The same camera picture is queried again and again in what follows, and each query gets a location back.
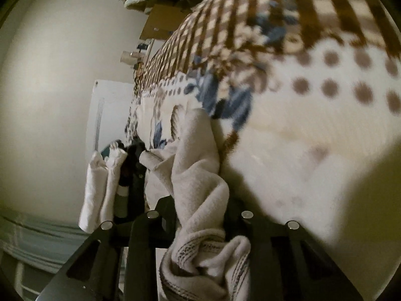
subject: white wall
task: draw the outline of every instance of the white wall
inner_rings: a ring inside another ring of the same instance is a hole
[[[33,0],[0,73],[1,205],[77,221],[93,83],[132,82],[120,57],[146,18],[116,0]]]
[[[19,0],[13,7],[13,11],[5,19],[5,22],[0,26],[0,69],[3,60],[7,54],[7,50],[13,40],[15,31],[18,29],[21,20],[27,10],[29,10],[33,0]]]

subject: plaid pattern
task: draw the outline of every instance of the plaid pattern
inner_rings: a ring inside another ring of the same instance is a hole
[[[280,8],[271,12],[271,1]],[[287,26],[286,39],[266,51],[294,54],[310,49],[324,38],[350,34],[355,47],[373,44],[385,49],[390,57],[399,58],[398,32],[388,19],[379,0],[296,0],[297,10],[283,10],[282,0],[204,0],[184,20],[164,46],[153,57],[139,82],[139,93],[152,94],[161,79],[172,78],[179,71],[187,73],[194,56],[207,57],[213,46],[231,49],[239,29],[258,14],[269,14],[276,25],[290,14],[299,24]]]

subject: blanket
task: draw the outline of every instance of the blanket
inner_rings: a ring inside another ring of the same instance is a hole
[[[401,261],[400,32],[379,0],[204,0],[134,89],[126,140],[212,119],[230,192],[297,220],[365,300]]]
[[[160,265],[167,298],[248,300],[251,245],[245,236],[224,242],[229,188],[217,174],[219,154],[206,112],[190,110],[181,137],[143,152],[140,162],[150,169],[145,193],[174,196],[180,224]]]

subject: polka dot pattern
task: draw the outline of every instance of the polka dot pattern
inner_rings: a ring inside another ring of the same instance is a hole
[[[386,60],[386,70],[388,72],[388,74],[394,78],[396,78],[398,76],[398,68],[397,65],[395,64],[394,60],[391,59],[387,59]]]
[[[326,79],[322,84],[322,92],[325,96],[333,98],[338,94],[338,84],[332,79]]]
[[[324,63],[326,63],[326,65],[328,65],[329,67],[336,66],[339,62],[340,58],[336,51],[327,51],[324,54]]]
[[[372,59],[364,49],[357,49],[354,53],[355,63],[362,69],[368,69],[372,66]]]
[[[297,94],[305,95],[309,91],[309,81],[305,78],[297,78],[292,83],[292,88]]]
[[[312,63],[312,57],[306,51],[302,52],[302,53],[299,53],[296,56],[296,60],[302,66],[310,66],[310,64]]]
[[[360,82],[354,87],[354,94],[356,99],[364,105],[373,102],[372,88],[370,88],[365,82]]]
[[[386,95],[387,105],[390,112],[393,114],[400,114],[401,111],[401,100],[398,94],[394,91],[389,91]]]

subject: blue floral pattern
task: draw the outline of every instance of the blue floral pattern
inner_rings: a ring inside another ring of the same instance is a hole
[[[154,128],[154,133],[153,133],[153,148],[157,149],[163,149],[166,146],[166,139],[162,140],[162,123],[158,122],[157,125],[155,125]]]
[[[269,6],[270,12],[268,15],[259,14],[254,19],[254,25],[261,28],[261,35],[265,37],[263,42],[265,46],[282,41],[287,34],[286,26],[298,24],[298,19],[291,14],[291,12],[297,10],[295,0],[281,0],[280,4],[271,0]],[[275,17],[277,14],[281,14],[281,12],[282,17]],[[275,25],[274,18],[282,20],[283,25]]]
[[[195,65],[200,63],[200,58],[194,59]],[[233,119],[233,130],[238,132],[248,120],[252,106],[252,93],[249,87],[229,87],[227,98],[218,100],[218,89],[220,80],[212,70],[205,71],[199,67],[188,74],[195,79],[194,83],[189,83],[184,89],[184,94],[197,91],[195,95],[198,102],[202,103],[202,108],[213,119]]]

